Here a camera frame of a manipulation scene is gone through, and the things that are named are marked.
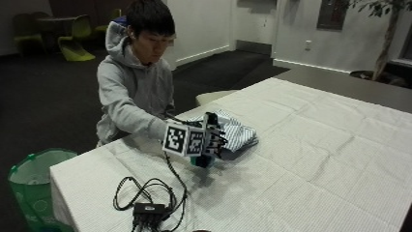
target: hood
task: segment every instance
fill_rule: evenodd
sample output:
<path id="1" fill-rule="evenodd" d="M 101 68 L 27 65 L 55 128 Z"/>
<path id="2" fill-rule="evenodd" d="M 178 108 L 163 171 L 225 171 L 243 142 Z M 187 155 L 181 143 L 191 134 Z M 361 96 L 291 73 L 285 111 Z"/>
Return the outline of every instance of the hood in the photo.
<path id="1" fill-rule="evenodd" d="M 126 27 L 119 23 L 111 21 L 106 28 L 105 35 L 105 49 L 110 57 L 125 66 L 131 68 L 145 67 L 141 65 L 138 59 L 131 55 L 130 45 L 123 43 L 127 42 Z"/>

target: tablecloth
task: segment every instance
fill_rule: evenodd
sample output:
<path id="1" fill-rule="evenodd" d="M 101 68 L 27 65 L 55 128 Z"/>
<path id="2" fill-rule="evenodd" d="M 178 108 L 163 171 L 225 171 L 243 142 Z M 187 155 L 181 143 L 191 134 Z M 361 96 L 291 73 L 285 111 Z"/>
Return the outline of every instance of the tablecloth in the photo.
<path id="1" fill-rule="evenodd" d="M 177 117 L 215 109 L 255 129 L 258 144 L 210 169 L 171 158 L 190 192 L 177 231 L 398 231 L 412 203 L 410 114 L 275 78 Z M 55 217 L 77 231 L 130 231 L 130 211 L 111 207 L 125 176 L 157 177 L 181 194 L 158 142 L 142 138 L 114 141 L 50 174 Z M 162 228 L 177 219 L 178 212 Z"/>

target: sleeve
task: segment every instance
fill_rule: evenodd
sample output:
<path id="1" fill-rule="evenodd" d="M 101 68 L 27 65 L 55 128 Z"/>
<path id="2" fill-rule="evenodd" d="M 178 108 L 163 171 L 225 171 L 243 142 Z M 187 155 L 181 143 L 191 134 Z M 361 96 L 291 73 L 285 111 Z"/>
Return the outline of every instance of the sleeve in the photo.
<path id="1" fill-rule="evenodd" d="M 97 82 L 99 102 L 115 127 L 127 133 L 163 139 L 166 122 L 135 106 L 123 84 L 123 72 L 115 64 L 101 62 Z"/>

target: person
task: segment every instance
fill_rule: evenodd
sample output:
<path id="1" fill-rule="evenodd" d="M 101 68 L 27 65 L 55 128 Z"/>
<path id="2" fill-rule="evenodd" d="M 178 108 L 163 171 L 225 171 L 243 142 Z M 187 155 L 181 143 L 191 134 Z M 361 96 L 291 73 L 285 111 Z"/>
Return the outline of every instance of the person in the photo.
<path id="1" fill-rule="evenodd" d="M 173 38 L 173 19 L 161 0 L 134 0 L 125 21 L 109 23 L 107 56 L 95 74 L 102 105 L 95 124 L 99 145 L 127 134 L 163 139 L 173 88 L 167 62 L 161 57 Z"/>

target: green trash bin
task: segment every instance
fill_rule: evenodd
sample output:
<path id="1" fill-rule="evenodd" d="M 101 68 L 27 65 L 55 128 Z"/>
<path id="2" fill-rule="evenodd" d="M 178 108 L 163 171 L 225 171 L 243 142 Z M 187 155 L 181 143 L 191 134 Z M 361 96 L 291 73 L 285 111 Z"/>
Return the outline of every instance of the green trash bin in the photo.
<path id="1" fill-rule="evenodd" d="M 33 232 L 73 231 L 53 215 L 50 166 L 75 156 L 71 151 L 51 148 L 27 155 L 10 169 L 9 184 L 27 227 Z"/>

